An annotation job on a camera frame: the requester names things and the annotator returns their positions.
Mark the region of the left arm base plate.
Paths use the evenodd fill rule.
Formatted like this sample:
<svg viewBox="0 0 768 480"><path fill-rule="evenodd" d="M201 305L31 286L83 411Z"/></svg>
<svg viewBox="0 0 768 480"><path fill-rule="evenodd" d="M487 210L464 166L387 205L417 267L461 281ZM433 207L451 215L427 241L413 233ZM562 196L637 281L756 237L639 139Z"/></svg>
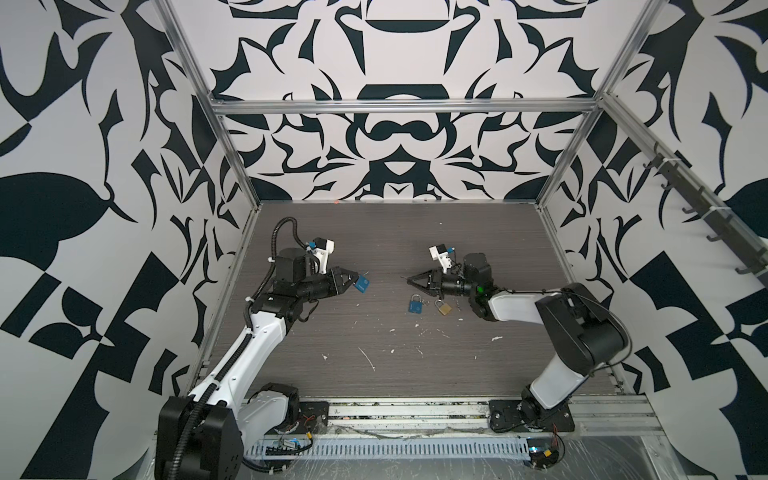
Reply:
<svg viewBox="0 0 768 480"><path fill-rule="evenodd" d="M328 427L330 403L327 401L302 401L297 421L288 430L291 434L322 433Z"/></svg>

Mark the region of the brass padlock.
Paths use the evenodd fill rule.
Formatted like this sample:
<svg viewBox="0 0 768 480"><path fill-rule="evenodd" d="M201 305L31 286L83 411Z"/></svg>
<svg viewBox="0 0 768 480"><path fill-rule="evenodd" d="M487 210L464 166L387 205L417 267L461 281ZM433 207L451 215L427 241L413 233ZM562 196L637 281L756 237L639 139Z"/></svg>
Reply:
<svg viewBox="0 0 768 480"><path fill-rule="evenodd" d="M435 302L434 302L434 304L435 304L435 307L436 307L437 311L438 311L438 312L439 312L439 313L440 313L442 316L448 316L448 315L449 315L449 314L450 314L450 313L451 313L451 312L454 310L454 308L453 308L452 306L450 306L450 305L449 305L449 304L448 304L448 303L447 303L445 300L443 300L443 299L436 299L436 300L435 300Z"/></svg>

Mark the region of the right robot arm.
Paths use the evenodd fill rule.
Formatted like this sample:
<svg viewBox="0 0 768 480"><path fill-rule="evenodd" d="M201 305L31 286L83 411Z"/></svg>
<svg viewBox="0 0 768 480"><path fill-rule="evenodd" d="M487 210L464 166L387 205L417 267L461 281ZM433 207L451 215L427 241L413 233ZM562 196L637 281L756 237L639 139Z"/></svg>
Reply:
<svg viewBox="0 0 768 480"><path fill-rule="evenodd" d="M430 249L435 269L412 275L408 285L443 305L448 296L465 297L479 318L490 322L541 325L555 354L542 373L526 386L513 407L493 407L489 426L498 433L516 428L554 430L566 414L569 398L594 373L613 367L622 352L630 353L630 335L607 307L581 283L555 290L502 288L483 253L456 262L452 249Z"/></svg>

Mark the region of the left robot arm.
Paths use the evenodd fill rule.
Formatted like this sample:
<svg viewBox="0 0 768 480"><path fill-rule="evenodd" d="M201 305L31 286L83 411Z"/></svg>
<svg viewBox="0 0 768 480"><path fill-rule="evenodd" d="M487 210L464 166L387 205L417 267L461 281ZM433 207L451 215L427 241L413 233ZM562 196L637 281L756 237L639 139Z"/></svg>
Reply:
<svg viewBox="0 0 768 480"><path fill-rule="evenodd" d="M291 449L272 447L269 459L247 458L271 430L291 432L300 423L300 399L294 387L269 383L247 397L266 360L291 327L309 318L304 307L345 293L358 273L328 264L331 240L316 238L305 247L286 248L270 257L262 286L245 301L245 326L220 362L187 396L171 397L157 428L154 475L158 479L234 479L241 468L275 474Z"/></svg>

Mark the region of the blue padlock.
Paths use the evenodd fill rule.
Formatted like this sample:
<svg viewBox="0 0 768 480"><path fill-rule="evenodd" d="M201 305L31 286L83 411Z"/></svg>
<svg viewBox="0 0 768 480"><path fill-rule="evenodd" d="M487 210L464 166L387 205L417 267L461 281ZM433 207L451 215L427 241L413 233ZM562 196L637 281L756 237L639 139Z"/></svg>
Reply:
<svg viewBox="0 0 768 480"><path fill-rule="evenodd" d="M365 293L370 285L370 281L363 275L359 275L354 287L360 292Z"/></svg>
<svg viewBox="0 0 768 480"><path fill-rule="evenodd" d="M423 311L423 301L420 294L413 294L408 302L408 312L415 315L421 315Z"/></svg>

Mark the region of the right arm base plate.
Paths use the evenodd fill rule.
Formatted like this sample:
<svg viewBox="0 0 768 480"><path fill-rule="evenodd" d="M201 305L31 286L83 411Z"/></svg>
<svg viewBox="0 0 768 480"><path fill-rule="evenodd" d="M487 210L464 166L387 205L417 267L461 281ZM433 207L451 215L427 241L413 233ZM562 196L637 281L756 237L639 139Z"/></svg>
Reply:
<svg viewBox="0 0 768 480"><path fill-rule="evenodd" d="M533 397L514 400L491 400L489 428L495 433L549 432L571 433L576 430L573 415L566 402L544 409Z"/></svg>

